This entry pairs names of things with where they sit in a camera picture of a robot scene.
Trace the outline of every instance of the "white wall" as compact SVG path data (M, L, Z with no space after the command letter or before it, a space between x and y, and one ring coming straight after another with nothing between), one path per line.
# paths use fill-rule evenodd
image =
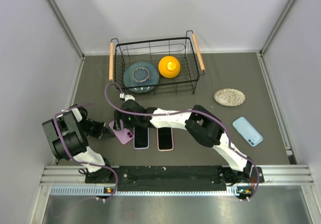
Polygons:
M183 36L201 50L260 50L288 0L55 0L86 54L109 42Z
M266 54L299 161L321 194L321 0L298 0Z
M80 60L45 0L0 0L0 223L26 223L46 164L42 122L66 107Z

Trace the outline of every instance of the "wire rack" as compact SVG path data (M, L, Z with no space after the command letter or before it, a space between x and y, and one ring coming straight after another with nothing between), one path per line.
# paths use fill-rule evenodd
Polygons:
M197 49L197 57L200 63L202 74L200 74L196 61L195 52L191 38ZM138 86L125 86L123 75L125 70L137 61L147 61L156 66L158 69L159 61L165 56L176 57L181 64L181 71L177 77L165 78L159 77L158 84L144 85L143 87L154 87L149 93L154 95L159 93L178 93L181 91L191 91L195 93L197 82L201 75L204 75L204 63L198 48L196 36L193 31L187 31L185 37L156 39L148 41L119 43L118 39L112 39L110 52L113 52L113 41L117 42L114 55L110 54L109 62L109 80L119 83L125 92L133 94L131 89Z

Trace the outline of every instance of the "blue plate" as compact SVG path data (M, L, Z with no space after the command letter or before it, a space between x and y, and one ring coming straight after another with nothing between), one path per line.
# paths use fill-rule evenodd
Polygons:
M155 85L159 81L159 71L150 62L138 61L130 65L123 75L124 85L133 92L149 92L154 86L146 87L146 85Z

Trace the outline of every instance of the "plate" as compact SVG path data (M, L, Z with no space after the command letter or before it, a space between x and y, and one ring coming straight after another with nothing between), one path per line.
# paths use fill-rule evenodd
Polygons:
M128 90L138 93L149 92L159 82L159 71L150 62L138 61L130 65L124 72L123 82Z
M214 99L220 105L234 107L245 101L245 95L239 90L224 88L214 94Z

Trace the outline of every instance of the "gray tabletop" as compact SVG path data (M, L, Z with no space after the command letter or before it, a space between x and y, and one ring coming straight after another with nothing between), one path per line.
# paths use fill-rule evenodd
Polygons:
M155 106L168 110L202 105L217 116L230 130L232 142L256 164L289 164L279 127L255 53L203 54L206 74L198 82L196 92L136 94L143 107ZM108 56L87 56L81 72L75 103L95 102L88 107L89 118L109 123L113 120L111 106L104 97L108 83ZM213 95L222 88L242 91L245 102L238 107L225 107L214 101ZM112 88L110 98L121 105L119 92ZM251 147L233 128L232 123L244 116L263 136L263 141ZM156 129L150 129L150 145L146 150L133 148L133 141L122 145L117 138L88 138L91 148L105 156L111 165L225 165L227 162L211 148L199 145L191 135L174 129L174 150L157 149Z

